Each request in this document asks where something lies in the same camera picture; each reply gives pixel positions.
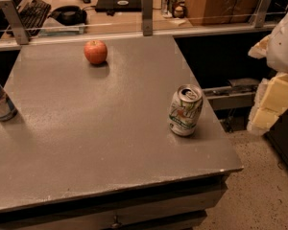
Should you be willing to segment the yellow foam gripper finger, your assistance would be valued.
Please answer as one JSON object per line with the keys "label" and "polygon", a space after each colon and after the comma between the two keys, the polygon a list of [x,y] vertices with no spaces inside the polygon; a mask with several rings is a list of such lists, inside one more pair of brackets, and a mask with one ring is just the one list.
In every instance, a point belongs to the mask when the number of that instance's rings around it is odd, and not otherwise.
{"label": "yellow foam gripper finger", "polygon": [[259,83],[251,109],[247,131],[263,135],[288,109],[288,74],[277,73],[270,80]]}
{"label": "yellow foam gripper finger", "polygon": [[266,35],[260,41],[258,41],[255,45],[253,45],[249,51],[248,55],[252,58],[261,59],[264,58],[267,54],[268,42],[270,36]]}

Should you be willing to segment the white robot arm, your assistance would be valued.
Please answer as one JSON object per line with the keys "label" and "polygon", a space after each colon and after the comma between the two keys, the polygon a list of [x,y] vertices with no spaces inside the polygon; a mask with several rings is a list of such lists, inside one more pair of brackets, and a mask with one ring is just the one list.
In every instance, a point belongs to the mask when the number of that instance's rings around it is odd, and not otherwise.
{"label": "white robot arm", "polygon": [[272,32],[252,46],[252,58],[265,58],[267,66],[276,71],[270,80],[259,83],[249,115],[247,131],[263,135],[288,110],[288,12]]}

